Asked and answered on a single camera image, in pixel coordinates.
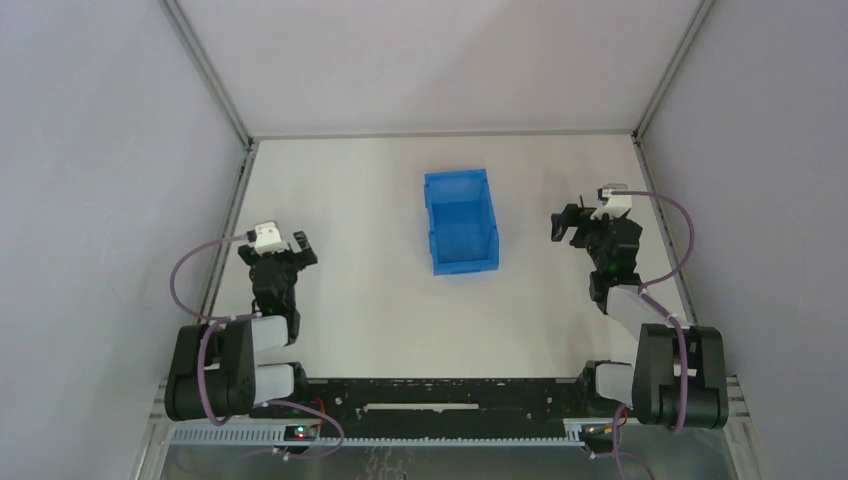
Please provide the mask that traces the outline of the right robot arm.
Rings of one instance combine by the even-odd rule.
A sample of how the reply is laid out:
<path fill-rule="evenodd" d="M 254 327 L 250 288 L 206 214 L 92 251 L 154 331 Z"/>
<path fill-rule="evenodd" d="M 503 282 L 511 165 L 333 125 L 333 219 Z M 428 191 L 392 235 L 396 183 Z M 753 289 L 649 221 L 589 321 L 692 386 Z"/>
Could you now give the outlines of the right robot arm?
<path fill-rule="evenodd" d="M 631 408 L 639 422 L 675 433 L 720 429 L 730 414 L 723 337 L 671 312 L 651 286 L 679 272 L 645 280 L 637 271 L 643 228 L 630 217 L 640 191 L 610 184 L 598 190 L 599 206 L 569 203 L 551 215 L 551 239 L 574 232 L 570 246 L 585 251 L 594 267 L 589 297 L 637 340 L 631 363 L 597 366 L 597 393 Z"/>

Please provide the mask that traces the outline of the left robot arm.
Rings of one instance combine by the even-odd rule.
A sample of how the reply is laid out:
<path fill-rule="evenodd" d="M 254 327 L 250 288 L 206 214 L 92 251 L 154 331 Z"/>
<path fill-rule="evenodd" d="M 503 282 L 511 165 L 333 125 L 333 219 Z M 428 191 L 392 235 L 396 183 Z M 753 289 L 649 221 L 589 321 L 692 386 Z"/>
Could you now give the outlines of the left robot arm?
<path fill-rule="evenodd" d="M 220 426 L 255 406 L 293 395 L 306 381 L 298 362 L 264 364 L 258 356 L 293 345 L 300 334 L 296 283 L 318 262 L 307 235 L 295 233 L 295 247 L 275 223 L 234 237 L 248 268 L 253 300 L 248 314 L 203 315 L 176 339 L 165 385 L 164 408 L 177 422 L 206 419 Z"/>

